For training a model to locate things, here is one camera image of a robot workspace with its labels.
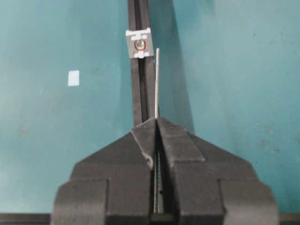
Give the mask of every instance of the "black metal bar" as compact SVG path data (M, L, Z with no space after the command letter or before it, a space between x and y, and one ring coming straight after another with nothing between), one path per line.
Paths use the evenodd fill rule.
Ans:
M48 225L50 214L0 213L0 225Z
M130 30L150 27L147 0L128 0L128 26ZM131 87L134 126L154 117L155 70L154 58L131 59Z

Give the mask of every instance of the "screw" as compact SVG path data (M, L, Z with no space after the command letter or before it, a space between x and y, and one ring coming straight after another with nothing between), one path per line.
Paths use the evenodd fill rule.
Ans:
M142 39L140 40L136 40L135 41L135 49L138 50L138 51L142 51L142 50L145 50L146 48L146 42Z

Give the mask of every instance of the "gray bracket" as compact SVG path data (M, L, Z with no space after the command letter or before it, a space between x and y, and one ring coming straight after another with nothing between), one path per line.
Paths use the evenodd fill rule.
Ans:
M154 56L151 29L127 30L126 40L129 58L140 58Z

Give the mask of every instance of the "green tabletop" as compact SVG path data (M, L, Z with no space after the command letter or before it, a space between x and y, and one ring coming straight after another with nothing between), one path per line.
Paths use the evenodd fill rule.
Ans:
M149 6L161 116L300 212L300 1ZM0 212L51 212L73 165L130 130L127 28L124 0L0 0Z

